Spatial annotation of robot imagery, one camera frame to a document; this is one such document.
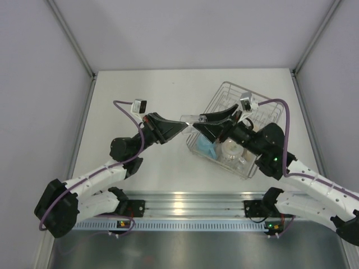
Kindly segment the light blue mug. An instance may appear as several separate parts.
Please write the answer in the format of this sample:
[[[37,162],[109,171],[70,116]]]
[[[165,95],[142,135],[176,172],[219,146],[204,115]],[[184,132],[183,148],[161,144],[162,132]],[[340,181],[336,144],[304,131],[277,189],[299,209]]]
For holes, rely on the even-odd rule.
[[[200,134],[196,141],[196,149],[205,156],[216,160],[215,144],[211,143],[205,136]]]

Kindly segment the clear glass cup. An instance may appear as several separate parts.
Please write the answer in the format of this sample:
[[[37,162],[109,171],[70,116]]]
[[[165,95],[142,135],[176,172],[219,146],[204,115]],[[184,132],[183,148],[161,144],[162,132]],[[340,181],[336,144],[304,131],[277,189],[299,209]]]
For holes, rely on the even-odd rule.
[[[199,133],[194,127],[194,123],[205,123],[208,119],[205,115],[182,115],[180,121],[187,124],[187,127],[181,133],[183,135],[192,135],[194,133]]]

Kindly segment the orange interior white mug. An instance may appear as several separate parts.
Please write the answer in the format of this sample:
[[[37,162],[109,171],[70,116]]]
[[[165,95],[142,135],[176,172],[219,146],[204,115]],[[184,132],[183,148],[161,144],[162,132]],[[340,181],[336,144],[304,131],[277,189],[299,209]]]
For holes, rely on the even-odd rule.
[[[243,157],[244,148],[231,139],[225,140],[220,146],[218,161],[234,170],[243,170],[247,161]]]

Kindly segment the cream coral pattern mug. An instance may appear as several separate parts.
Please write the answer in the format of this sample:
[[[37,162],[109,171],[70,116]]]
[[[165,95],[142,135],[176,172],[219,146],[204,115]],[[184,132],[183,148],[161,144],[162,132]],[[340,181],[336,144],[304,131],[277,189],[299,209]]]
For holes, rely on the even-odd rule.
[[[259,126],[258,126],[257,124],[254,124],[253,130],[254,130],[255,132],[257,132],[257,131],[259,131],[259,129],[260,129]],[[242,157],[243,157],[247,162],[250,162],[250,161],[253,160],[253,158],[255,157],[255,155],[252,154],[251,152],[249,152],[249,150],[244,149],[244,150],[243,150]]]

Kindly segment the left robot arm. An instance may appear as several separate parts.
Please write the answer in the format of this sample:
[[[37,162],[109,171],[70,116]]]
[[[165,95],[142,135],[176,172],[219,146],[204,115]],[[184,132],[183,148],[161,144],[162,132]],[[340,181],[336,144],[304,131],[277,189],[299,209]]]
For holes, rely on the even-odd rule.
[[[124,215],[128,203],[110,191],[110,186],[138,171],[143,161],[139,156],[144,150],[155,143],[167,143],[187,127],[185,122],[167,120],[158,113],[145,115],[136,135],[112,140],[111,159],[106,164],[77,178],[48,183],[34,210],[40,221],[39,230],[47,230],[55,238],[66,235],[76,223],[91,217],[88,203],[99,191],[105,191],[103,201],[108,206],[103,208],[104,212]]]

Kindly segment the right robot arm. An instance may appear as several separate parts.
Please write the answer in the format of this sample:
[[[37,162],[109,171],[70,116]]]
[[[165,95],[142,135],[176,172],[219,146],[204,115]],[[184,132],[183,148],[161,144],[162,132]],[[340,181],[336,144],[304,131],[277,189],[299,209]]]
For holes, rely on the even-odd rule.
[[[259,131],[243,122],[243,112],[237,106],[218,113],[204,114],[204,121],[193,127],[211,142],[234,141],[258,157],[256,165],[268,177],[291,185],[313,198],[313,201],[294,198],[281,189],[270,188],[262,202],[263,212],[301,216],[333,230],[340,238],[358,245],[358,193],[346,189],[316,173],[288,152],[289,107],[286,110],[286,129],[269,123]]]

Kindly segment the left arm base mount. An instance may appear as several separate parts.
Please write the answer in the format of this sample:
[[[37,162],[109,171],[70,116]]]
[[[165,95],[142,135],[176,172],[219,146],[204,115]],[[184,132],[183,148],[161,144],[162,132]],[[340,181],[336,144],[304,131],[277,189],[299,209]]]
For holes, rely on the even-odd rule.
[[[108,191],[116,196],[119,204],[113,212],[102,213],[101,216],[127,216],[143,217],[145,212],[145,200],[133,200],[124,193],[122,189],[111,187]]]

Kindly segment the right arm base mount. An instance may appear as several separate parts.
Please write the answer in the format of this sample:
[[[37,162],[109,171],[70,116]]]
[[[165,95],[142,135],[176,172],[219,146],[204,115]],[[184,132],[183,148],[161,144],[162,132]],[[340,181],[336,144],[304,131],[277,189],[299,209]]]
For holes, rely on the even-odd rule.
[[[264,219],[268,216],[266,211],[262,207],[261,200],[244,200],[244,211],[247,218],[260,218]]]

